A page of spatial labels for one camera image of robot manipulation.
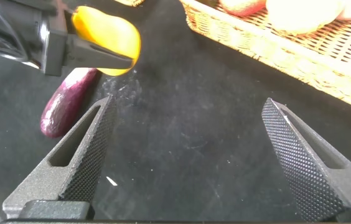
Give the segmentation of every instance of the basket rim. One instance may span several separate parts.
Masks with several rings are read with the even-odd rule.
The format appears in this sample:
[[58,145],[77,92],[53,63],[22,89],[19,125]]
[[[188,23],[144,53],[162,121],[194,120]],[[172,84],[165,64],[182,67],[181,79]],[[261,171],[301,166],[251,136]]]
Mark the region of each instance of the basket rim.
[[310,60],[315,63],[326,65],[331,70],[337,73],[341,73],[345,76],[351,77],[351,66],[344,62],[341,62],[340,60],[337,60],[330,56],[322,55],[314,50],[307,49],[299,45],[298,43],[292,42],[288,39],[285,39],[284,37],[273,34],[270,30],[259,29],[253,24],[250,24],[241,19],[238,19],[237,17],[233,17],[227,13],[218,11],[196,0],[179,0],[179,1],[182,4],[189,5],[194,9],[200,10],[202,12],[206,12],[210,16],[216,17],[221,21],[227,21],[229,24],[234,24],[235,27],[241,30],[254,33],[260,38],[272,40],[273,42],[278,44],[278,47],[281,47],[284,50],[288,50],[290,52],[304,55],[310,58]]

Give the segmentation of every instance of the yellow bell pepper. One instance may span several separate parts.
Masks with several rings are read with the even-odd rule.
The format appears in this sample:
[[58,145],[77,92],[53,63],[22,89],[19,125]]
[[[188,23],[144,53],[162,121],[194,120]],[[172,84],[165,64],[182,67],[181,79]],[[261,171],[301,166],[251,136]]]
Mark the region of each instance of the yellow bell pepper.
[[[79,6],[72,15],[72,22],[79,37],[133,59],[137,62],[141,50],[141,38],[135,26],[127,20],[109,16],[97,9]],[[117,76],[128,69],[98,68],[101,72]]]

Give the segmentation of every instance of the eggplant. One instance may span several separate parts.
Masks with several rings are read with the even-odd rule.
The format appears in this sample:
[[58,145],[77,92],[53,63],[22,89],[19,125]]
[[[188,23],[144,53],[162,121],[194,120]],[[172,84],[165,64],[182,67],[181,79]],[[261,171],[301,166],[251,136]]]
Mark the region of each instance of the eggplant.
[[96,73],[95,68],[75,68],[70,72],[45,106],[40,120],[44,135],[57,138],[69,131]]

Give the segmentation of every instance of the scratch mark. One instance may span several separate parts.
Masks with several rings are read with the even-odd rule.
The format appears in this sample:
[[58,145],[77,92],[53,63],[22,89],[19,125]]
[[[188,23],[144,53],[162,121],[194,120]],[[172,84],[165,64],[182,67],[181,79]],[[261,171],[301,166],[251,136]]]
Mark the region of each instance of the scratch mark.
[[289,207],[289,206],[291,206],[291,204],[290,203],[287,203],[287,204],[285,204],[285,205],[273,205],[274,207],[278,207],[278,208],[286,208],[286,207]]
[[106,177],[108,180],[109,180],[109,182],[113,185],[113,186],[117,186],[118,184],[115,182],[115,181],[113,181],[111,178],[109,178],[109,177]]
[[200,146],[192,146],[191,149],[196,149],[196,148],[200,148],[200,147],[204,147],[207,144],[207,142],[203,143]]
[[189,136],[184,134],[184,133],[181,133],[182,137],[186,138],[186,139],[189,139]]
[[218,195],[217,190],[214,189],[214,193],[215,193],[215,195],[217,196],[217,198],[220,198],[220,196]]

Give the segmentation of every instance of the apple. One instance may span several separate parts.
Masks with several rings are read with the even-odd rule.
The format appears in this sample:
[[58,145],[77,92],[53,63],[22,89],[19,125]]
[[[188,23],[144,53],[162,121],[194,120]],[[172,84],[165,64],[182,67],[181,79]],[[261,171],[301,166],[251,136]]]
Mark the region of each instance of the apple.
[[223,9],[234,16],[248,16],[265,7],[266,0],[220,0]]

